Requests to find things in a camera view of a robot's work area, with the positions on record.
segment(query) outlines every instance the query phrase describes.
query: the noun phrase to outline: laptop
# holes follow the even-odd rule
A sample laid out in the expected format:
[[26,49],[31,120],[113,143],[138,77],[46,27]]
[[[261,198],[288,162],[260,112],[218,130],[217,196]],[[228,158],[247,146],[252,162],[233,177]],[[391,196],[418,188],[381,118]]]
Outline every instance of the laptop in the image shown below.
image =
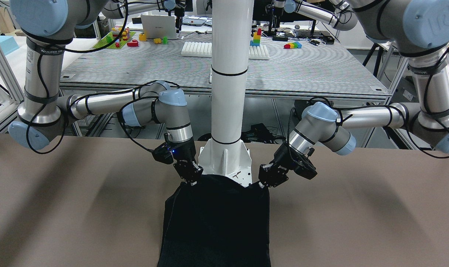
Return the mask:
[[162,39],[164,36],[167,36],[169,40],[177,39],[175,16],[142,15],[140,18],[147,38]]

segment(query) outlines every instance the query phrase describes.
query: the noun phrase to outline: black cloth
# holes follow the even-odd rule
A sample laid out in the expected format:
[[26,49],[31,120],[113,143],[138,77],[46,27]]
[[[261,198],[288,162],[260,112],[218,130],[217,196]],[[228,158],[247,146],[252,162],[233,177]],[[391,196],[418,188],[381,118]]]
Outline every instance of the black cloth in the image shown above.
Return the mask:
[[203,175],[165,202],[158,267],[270,267],[269,190]]

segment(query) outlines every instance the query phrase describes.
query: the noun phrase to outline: gray slatted workbench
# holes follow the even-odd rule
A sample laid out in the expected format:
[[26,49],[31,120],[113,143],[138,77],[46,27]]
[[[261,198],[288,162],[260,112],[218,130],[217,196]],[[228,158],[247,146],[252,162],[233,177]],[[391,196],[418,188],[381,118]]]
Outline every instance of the gray slatted workbench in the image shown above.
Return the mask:
[[[211,35],[190,35],[169,44],[140,42],[140,47],[84,54],[64,70],[63,89],[116,90],[152,80],[173,81],[193,95],[211,94],[211,58],[181,56],[186,41],[211,42]],[[258,98],[385,102],[389,91],[341,44],[283,49],[285,42],[262,38],[270,60],[250,60],[246,95]]]

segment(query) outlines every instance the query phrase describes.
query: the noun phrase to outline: brown table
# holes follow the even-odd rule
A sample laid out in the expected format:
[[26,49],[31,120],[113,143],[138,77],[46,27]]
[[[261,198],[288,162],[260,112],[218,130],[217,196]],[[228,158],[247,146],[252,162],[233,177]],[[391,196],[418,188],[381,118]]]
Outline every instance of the brown table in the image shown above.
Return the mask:
[[[248,147],[257,176],[277,146]],[[274,267],[449,267],[449,159],[325,147],[311,159],[316,178],[270,190]],[[127,139],[65,137],[36,155],[0,135],[0,267],[155,266],[179,183]]]

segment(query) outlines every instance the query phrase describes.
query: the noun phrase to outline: red toy block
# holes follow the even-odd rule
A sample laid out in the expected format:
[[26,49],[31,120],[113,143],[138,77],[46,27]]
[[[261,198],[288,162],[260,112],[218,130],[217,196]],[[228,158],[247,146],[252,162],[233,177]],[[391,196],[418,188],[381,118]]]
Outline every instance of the red toy block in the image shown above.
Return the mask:
[[138,47],[139,46],[139,42],[136,39],[134,39],[131,42],[128,42],[127,46],[128,47]]

